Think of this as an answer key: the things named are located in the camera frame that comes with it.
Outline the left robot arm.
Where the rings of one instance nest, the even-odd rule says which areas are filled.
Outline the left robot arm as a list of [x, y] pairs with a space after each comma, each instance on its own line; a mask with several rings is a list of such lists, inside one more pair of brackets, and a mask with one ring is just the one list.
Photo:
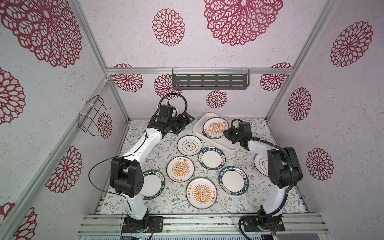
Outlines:
[[140, 140], [126, 154], [112, 159], [110, 186], [116, 194], [127, 200], [131, 210], [130, 218], [141, 221], [148, 214], [148, 208], [141, 194], [144, 186], [142, 165], [152, 149], [163, 140], [166, 134], [177, 135], [195, 120], [187, 110], [188, 106], [185, 106], [182, 113], [175, 115], [175, 107], [159, 105]]

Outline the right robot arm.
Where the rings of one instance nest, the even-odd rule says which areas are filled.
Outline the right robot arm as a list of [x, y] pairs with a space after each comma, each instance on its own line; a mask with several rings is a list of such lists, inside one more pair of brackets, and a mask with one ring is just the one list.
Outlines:
[[245, 150], [267, 159], [268, 177], [273, 186], [265, 203], [261, 206], [260, 215], [269, 217], [278, 214], [284, 208], [290, 191], [303, 178], [295, 150], [254, 137], [251, 124], [240, 119], [232, 120], [231, 126], [223, 133], [225, 138], [233, 144], [240, 143]]

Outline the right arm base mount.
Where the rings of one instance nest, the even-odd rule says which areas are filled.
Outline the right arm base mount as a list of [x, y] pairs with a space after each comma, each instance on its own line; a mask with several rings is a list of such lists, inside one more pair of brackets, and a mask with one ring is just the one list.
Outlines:
[[243, 224], [246, 232], [283, 232], [285, 226], [283, 224], [282, 215], [273, 217], [249, 216], [242, 217], [239, 223]]

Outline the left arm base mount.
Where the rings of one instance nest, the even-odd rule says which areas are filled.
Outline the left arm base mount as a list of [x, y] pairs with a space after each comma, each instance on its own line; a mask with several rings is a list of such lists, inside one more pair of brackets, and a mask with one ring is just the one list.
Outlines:
[[142, 220], [125, 217], [122, 233], [161, 233], [163, 231], [164, 217], [145, 216]]

